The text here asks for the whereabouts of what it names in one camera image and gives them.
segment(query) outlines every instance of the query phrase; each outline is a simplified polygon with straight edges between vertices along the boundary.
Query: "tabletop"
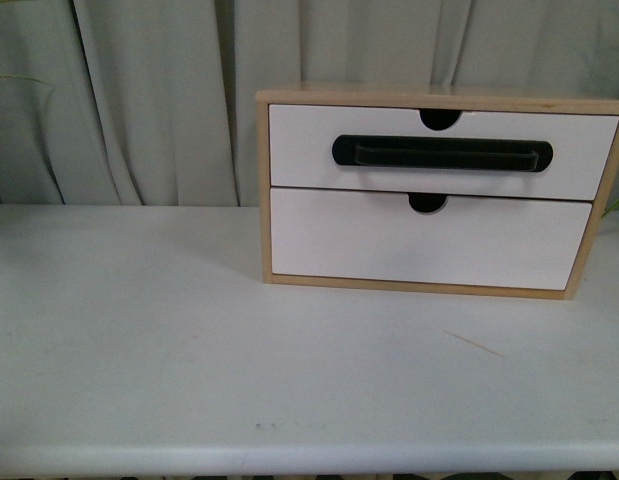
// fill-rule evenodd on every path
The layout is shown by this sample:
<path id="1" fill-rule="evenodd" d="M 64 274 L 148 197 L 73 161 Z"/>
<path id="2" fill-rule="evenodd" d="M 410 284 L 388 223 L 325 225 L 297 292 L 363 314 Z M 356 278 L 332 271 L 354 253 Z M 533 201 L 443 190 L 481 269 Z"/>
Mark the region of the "tabletop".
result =
<path id="1" fill-rule="evenodd" d="M 257 209 L 0 205 L 0 477 L 619 470 L 619 213 L 572 301 L 260 275 Z"/>

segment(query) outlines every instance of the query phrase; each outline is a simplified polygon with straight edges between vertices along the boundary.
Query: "drawer front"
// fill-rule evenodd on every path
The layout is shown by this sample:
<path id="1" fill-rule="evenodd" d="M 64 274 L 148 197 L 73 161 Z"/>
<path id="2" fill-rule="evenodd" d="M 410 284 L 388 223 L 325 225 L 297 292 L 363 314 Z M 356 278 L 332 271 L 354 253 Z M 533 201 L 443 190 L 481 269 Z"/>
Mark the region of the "drawer front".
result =
<path id="1" fill-rule="evenodd" d="M 563 290 L 591 206 L 271 189 L 273 273 Z"/>
<path id="2" fill-rule="evenodd" d="M 451 127 L 426 127 L 418 110 L 271 105 L 271 184 L 281 187 L 593 200 L 616 116 L 463 112 Z M 340 166 L 331 148 L 340 135 L 547 141 L 543 172 Z"/>

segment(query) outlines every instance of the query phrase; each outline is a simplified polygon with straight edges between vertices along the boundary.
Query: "drawer handle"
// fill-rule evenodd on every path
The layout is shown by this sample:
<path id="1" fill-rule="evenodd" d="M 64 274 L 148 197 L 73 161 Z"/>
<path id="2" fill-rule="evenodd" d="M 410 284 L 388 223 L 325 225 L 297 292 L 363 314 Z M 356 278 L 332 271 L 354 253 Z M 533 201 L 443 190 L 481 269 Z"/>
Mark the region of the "drawer handle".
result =
<path id="1" fill-rule="evenodd" d="M 338 165 L 542 172 L 549 142 L 472 138 L 341 135 L 331 149 Z"/>

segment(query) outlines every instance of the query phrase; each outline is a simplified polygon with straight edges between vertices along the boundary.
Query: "wooden cabinet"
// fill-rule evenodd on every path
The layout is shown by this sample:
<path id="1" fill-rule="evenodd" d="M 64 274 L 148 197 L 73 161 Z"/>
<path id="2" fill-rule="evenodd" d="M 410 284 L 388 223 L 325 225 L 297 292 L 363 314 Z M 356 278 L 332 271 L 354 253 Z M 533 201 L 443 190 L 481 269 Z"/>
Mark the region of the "wooden cabinet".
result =
<path id="1" fill-rule="evenodd" d="M 618 100 L 301 84 L 258 102 L 265 281 L 575 293 Z"/>

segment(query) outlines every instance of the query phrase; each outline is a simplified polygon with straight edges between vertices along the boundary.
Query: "gray curtain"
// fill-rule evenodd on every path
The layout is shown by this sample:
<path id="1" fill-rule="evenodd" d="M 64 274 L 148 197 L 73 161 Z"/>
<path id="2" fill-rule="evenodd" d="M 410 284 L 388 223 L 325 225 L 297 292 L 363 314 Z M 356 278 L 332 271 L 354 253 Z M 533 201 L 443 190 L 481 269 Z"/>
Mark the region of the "gray curtain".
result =
<path id="1" fill-rule="evenodd" d="M 0 71 L 46 82 L 0 80 L 0 201 L 256 205 L 258 89 L 619 98 L 619 0 L 13 2 L 0 5 Z"/>

